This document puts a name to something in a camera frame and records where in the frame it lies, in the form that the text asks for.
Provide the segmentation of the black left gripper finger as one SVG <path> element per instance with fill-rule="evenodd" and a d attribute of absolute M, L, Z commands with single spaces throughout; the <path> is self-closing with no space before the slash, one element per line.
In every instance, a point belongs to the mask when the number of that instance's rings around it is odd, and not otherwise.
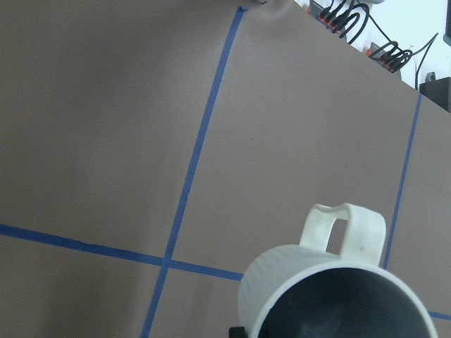
<path fill-rule="evenodd" d="M 229 338 L 247 338 L 246 329 L 244 327 L 230 327 L 228 330 Z"/>

